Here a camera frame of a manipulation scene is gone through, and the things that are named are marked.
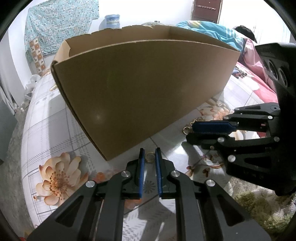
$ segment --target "gold ring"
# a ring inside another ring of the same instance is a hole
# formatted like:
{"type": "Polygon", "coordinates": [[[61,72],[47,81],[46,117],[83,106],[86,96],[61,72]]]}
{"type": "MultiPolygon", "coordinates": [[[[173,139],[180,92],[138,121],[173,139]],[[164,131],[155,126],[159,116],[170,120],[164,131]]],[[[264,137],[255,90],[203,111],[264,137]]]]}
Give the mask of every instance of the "gold ring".
{"type": "Polygon", "coordinates": [[[148,159],[147,159],[147,156],[148,156],[149,154],[153,154],[153,156],[155,157],[154,152],[147,152],[146,155],[145,155],[145,161],[148,162],[148,163],[153,163],[153,162],[154,162],[154,159],[153,159],[153,160],[148,160],[148,159]]]}
{"type": "Polygon", "coordinates": [[[191,131],[192,131],[192,128],[190,128],[189,126],[186,126],[186,127],[184,127],[184,128],[183,128],[183,134],[184,134],[185,136],[187,136],[187,135],[188,135],[188,133],[186,133],[186,132],[185,132],[185,130],[186,130],[186,129],[188,129],[188,130],[189,130],[189,132],[191,132],[191,131]]]}

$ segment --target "gray floor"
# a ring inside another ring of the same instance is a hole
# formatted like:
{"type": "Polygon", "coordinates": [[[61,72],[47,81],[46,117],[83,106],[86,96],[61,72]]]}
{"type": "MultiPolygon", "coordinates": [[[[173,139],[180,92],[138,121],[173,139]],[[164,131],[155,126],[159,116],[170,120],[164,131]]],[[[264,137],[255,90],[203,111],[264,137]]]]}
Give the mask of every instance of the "gray floor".
{"type": "Polygon", "coordinates": [[[5,162],[0,165],[0,209],[16,234],[33,230],[26,206],[21,180],[20,150],[28,102],[23,105],[24,112],[18,108],[15,117],[18,121],[7,151],[5,162]]]}

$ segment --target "mattress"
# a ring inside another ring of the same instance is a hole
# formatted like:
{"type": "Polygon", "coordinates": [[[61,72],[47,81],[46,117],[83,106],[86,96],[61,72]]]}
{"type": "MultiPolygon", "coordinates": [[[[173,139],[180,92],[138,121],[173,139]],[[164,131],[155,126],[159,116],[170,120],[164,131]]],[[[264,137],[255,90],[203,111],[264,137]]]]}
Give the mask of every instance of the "mattress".
{"type": "MultiPolygon", "coordinates": [[[[200,169],[198,175],[195,174],[196,180],[202,182],[211,178],[227,188],[231,177],[225,173],[222,159],[186,143],[183,128],[189,126],[193,119],[220,120],[236,107],[264,103],[262,99],[271,98],[271,95],[276,99],[275,93],[270,92],[263,81],[254,78],[253,73],[239,63],[237,69],[239,71],[234,71],[230,76],[222,93],[108,162],[88,140],[59,90],[50,91],[55,85],[52,75],[42,77],[28,108],[21,146],[22,186],[33,225],[37,227],[57,209],[57,206],[48,206],[43,198],[36,197],[36,184],[42,182],[39,165],[63,152],[68,152],[71,159],[80,156],[81,173],[88,172],[92,179],[98,172],[110,177],[110,173],[124,170],[127,162],[138,158],[140,148],[154,152],[160,147],[163,157],[171,160],[176,170],[186,173],[188,166],[199,162],[204,168],[200,169]]],[[[251,131],[238,131],[232,135],[236,139],[259,138],[257,133],[251,131]]],[[[146,163],[143,198],[140,203],[130,201],[125,209],[123,240],[175,240],[175,212],[173,199],[161,200],[158,196],[154,163],[146,163]]]]}

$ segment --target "cardboard box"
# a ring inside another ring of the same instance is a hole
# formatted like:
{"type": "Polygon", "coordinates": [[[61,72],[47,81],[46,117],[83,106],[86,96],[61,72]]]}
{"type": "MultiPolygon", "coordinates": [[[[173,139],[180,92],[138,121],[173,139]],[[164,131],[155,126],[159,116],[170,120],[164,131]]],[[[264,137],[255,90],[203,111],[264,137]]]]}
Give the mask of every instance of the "cardboard box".
{"type": "Polygon", "coordinates": [[[129,26],[65,40],[51,70],[78,123],[110,160],[222,91],[239,55],[191,30],[129,26]]]}

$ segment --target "small gray flower print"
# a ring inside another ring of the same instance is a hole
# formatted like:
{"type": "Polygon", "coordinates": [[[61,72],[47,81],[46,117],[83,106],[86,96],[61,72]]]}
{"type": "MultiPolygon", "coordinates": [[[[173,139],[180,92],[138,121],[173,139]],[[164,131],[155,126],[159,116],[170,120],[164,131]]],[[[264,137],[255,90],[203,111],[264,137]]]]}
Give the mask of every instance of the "small gray flower print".
{"type": "Polygon", "coordinates": [[[144,193],[151,193],[155,190],[155,184],[154,182],[150,181],[150,180],[147,180],[144,182],[144,187],[143,187],[143,191],[144,193]]]}

